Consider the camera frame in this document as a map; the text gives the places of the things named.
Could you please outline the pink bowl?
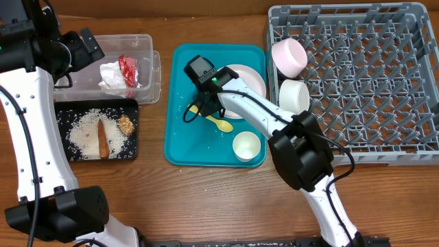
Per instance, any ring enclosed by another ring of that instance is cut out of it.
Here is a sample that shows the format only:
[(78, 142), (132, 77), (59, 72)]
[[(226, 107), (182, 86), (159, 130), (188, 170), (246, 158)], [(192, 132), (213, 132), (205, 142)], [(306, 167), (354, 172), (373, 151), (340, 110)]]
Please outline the pink bowl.
[(297, 77), (308, 63), (304, 47), (293, 38), (273, 44), (272, 59), (277, 69), (288, 78)]

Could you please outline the pale green cup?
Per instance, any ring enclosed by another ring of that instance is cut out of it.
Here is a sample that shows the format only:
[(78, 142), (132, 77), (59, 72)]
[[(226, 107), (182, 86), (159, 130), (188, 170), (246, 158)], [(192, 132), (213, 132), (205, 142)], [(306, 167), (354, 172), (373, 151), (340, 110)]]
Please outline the pale green cup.
[(251, 161), (260, 153), (260, 150), (260, 139), (253, 132), (240, 132), (233, 139), (233, 152), (241, 162)]

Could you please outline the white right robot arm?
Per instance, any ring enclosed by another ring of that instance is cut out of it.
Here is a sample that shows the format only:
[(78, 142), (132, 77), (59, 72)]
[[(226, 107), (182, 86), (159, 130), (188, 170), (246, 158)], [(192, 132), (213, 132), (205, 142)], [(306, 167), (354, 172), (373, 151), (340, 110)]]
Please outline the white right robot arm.
[(342, 179), (333, 173), (330, 146), (336, 141), (324, 136), (312, 113), (283, 110), (253, 91), (230, 67), (216, 69), (200, 55), (188, 61), (184, 72), (197, 90), (192, 103), (197, 115), (223, 117), (229, 110), (266, 137), (277, 173), (304, 194), (327, 246), (362, 245), (335, 188)]

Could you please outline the red foil snack wrapper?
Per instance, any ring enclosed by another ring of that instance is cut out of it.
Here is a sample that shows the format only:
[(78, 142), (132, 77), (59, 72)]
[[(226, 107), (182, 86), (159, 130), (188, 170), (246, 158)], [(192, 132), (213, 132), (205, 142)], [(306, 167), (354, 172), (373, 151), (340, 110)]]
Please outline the red foil snack wrapper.
[(138, 68), (137, 59), (121, 55), (118, 58), (119, 68), (126, 83), (127, 88), (137, 88), (138, 87)]

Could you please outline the orange carrot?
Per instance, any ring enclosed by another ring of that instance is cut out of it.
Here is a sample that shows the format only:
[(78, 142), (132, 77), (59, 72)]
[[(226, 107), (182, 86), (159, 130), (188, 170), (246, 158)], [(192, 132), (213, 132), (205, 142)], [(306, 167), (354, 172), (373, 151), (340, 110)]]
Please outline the orange carrot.
[(98, 141), (99, 141), (99, 155), (101, 159), (107, 159), (110, 154), (108, 142), (106, 139), (106, 133), (104, 130), (104, 123), (100, 119), (97, 124), (98, 129)]

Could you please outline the small white bowl with scraps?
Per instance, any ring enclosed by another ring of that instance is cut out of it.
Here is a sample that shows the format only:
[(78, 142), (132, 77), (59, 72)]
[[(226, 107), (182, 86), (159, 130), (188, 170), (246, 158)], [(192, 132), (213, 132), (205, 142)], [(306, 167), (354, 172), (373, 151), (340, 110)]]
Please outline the small white bowl with scraps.
[(279, 106), (294, 114), (309, 109), (309, 91), (304, 82), (284, 80), (279, 90)]

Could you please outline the yellow plastic spoon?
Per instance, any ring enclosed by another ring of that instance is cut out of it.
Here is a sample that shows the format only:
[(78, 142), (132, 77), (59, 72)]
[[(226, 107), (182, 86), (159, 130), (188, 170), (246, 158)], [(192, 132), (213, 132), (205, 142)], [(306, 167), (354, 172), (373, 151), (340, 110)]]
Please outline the yellow plastic spoon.
[(233, 131), (233, 126), (226, 120), (216, 119), (210, 115), (205, 117), (205, 119), (212, 121), (217, 126), (217, 128), (219, 130), (221, 130), (222, 132), (232, 132)]

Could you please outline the white napkin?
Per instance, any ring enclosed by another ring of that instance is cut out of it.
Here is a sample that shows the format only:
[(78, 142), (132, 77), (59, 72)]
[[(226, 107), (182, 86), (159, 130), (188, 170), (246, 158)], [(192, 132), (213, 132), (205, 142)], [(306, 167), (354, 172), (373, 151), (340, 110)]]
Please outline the white napkin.
[(99, 72), (102, 77), (102, 81), (98, 85), (102, 90), (126, 89), (126, 82), (118, 62), (101, 64), (99, 66)]

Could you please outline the white round plate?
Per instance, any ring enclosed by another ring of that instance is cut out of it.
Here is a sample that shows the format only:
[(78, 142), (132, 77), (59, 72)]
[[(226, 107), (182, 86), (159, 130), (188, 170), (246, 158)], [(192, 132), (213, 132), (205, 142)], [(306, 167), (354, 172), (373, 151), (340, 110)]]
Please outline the white round plate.
[(253, 68), (242, 64), (230, 64), (230, 69), (238, 73), (244, 82), (262, 97), (266, 97), (266, 85), (261, 75)]

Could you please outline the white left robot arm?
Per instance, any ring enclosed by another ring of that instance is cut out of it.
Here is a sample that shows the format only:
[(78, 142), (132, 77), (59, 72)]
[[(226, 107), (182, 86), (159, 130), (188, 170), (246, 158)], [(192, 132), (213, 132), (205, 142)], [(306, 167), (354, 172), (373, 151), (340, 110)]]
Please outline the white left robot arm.
[(48, 1), (1, 2), (1, 105), (19, 181), (19, 203), (5, 210), (5, 218), (30, 241), (147, 245), (137, 229), (109, 213), (100, 187), (79, 187), (56, 121), (56, 82), (103, 57), (90, 30), (60, 32)]

